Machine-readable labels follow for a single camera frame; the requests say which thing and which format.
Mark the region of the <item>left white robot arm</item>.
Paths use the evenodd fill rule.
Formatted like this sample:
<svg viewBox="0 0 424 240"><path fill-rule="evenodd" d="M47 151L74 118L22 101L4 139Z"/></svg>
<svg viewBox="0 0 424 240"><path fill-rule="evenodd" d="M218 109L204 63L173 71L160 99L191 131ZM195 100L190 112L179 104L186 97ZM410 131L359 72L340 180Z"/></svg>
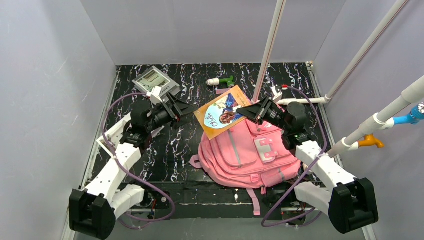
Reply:
<svg viewBox="0 0 424 240"><path fill-rule="evenodd" d="M143 202L145 189L142 186L151 188L169 201L171 212L161 220L175 213L175 203L168 194L130 172L150 147L154 133L167 124L178 129L197 110L196 106L170 93L166 97L168 100L163 101L158 95L149 93L146 100L139 102L109 129L111 137L102 133L111 158L87 186L72 190L68 204L71 230L99 240L107 239L117 220Z"/></svg>

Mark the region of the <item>orange thin book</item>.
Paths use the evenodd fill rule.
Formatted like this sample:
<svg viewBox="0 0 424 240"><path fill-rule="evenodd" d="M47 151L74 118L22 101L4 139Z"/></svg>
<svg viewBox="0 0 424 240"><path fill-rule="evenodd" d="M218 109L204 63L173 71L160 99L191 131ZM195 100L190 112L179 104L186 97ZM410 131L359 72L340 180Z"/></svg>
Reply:
<svg viewBox="0 0 424 240"><path fill-rule="evenodd" d="M250 105L251 101L240 87L234 86L200 107L194 115L206 137L212 140L245 120L237 110Z"/></svg>

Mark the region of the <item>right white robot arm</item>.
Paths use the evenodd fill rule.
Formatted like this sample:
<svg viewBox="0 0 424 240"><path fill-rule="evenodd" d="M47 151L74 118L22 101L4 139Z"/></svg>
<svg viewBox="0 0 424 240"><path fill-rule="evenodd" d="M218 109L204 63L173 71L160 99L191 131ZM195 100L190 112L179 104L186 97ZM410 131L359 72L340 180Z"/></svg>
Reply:
<svg viewBox="0 0 424 240"><path fill-rule="evenodd" d="M296 198L329 217L341 234L372 225L379 220L375 189L367 178L359 179L340 167L305 128L308 120L305 106L291 102L282 110L271 98L237 109L237 113L256 124L270 123L283 131L284 147L307 165L325 185L311 182L293 184Z"/></svg>

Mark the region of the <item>pink student backpack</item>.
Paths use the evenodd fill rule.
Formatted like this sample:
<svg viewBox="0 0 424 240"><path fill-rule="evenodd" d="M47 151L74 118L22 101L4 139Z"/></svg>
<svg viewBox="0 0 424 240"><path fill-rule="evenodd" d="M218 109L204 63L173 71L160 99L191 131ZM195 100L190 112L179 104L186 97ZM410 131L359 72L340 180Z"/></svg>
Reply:
<svg viewBox="0 0 424 240"><path fill-rule="evenodd" d="M267 188L298 175L301 161L283 145L283 131L268 122L257 124L247 118L214 139L203 133L198 152L190 159L224 187L255 190Z"/></svg>

